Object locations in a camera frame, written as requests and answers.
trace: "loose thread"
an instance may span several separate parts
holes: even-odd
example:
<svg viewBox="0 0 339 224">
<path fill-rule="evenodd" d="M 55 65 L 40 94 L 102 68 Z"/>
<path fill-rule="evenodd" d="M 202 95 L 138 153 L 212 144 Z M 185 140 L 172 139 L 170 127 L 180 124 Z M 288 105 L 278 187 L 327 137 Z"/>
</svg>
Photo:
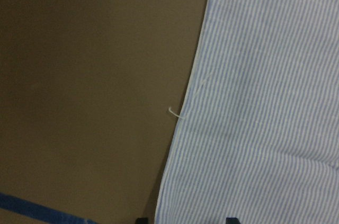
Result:
<svg viewBox="0 0 339 224">
<path fill-rule="evenodd" d="M 203 79 L 202 81 L 200 81 L 198 89 L 197 89 L 197 90 L 193 93 L 193 95 L 192 95 L 192 101 L 191 101 L 191 103 L 194 101 L 195 97 L 198 95 L 198 93 L 200 92 L 200 90 L 202 89 L 202 87 L 204 86 L 204 84 L 207 82 L 207 79 L 209 79 L 209 77 L 212 76 L 212 74 L 214 73 L 214 70 L 215 70 L 215 67 L 212 68 L 210 74 L 208 74 L 208 76 L 207 76 L 205 79 Z M 168 108 L 168 111 L 169 111 L 169 113 L 173 114 L 175 117 L 178 117 L 178 118 L 180 118 L 180 119 L 186 119 L 186 117 L 190 114 L 192 108 L 193 108 L 193 106 L 192 106 L 192 104 L 191 104 L 191 105 L 190 105 L 190 108 L 189 108 L 189 110 L 187 111 L 187 114 L 186 114 L 185 116 L 181 116 L 181 115 L 176 114 L 175 112 L 173 112 L 172 107 L 169 107 L 169 108 Z"/>
</svg>

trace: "striped fabric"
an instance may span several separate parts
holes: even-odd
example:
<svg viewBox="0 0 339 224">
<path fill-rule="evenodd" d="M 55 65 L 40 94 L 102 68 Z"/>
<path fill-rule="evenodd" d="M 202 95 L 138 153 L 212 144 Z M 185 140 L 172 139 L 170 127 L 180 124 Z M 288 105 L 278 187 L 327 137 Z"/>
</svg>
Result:
<svg viewBox="0 0 339 224">
<path fill-rule="evenodd" d="M 339 0 L 208 0 L 157 224 L 339 223 Z"/>
</svg>

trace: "brown background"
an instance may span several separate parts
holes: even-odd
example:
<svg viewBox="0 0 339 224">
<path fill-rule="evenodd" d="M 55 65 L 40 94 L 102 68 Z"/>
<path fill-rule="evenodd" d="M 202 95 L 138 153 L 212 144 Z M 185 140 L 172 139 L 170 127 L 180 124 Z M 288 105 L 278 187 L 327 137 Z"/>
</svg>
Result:
<svg viewBox="0 0 339 224">
<path fill-rule="evenodd" d="M 151 217 L 206 0 L 0 2 L 0 191 L 99 223 Z"/>
</svg>

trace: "black object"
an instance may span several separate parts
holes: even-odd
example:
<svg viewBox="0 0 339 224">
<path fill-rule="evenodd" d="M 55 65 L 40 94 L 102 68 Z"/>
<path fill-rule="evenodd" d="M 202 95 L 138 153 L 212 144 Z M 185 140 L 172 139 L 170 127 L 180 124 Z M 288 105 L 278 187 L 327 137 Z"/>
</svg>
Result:
<svg viewBox="0 0 339 224">
<path fill-rule="evenodd" d="M 148 218 L 138 218 L 136 224 L 148 224 Z"/>
<path fill-rule="evenodd" d="M 226 218 L 226 224 L 240 224 L 238 218 Z"/>
</svg>

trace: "blue line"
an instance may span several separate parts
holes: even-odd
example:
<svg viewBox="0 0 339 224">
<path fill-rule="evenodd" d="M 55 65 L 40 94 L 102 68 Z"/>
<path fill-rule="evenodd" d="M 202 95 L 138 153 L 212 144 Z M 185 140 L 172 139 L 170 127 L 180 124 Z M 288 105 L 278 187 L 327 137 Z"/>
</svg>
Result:
<svg viewBox="0 0 339 224">
<path fill-rule="evenodd" d="M 0 208 L 51 224 L 96 224 L 92 220 L 82 219 L 3 193 L 0 193 Z"/>
</svg>

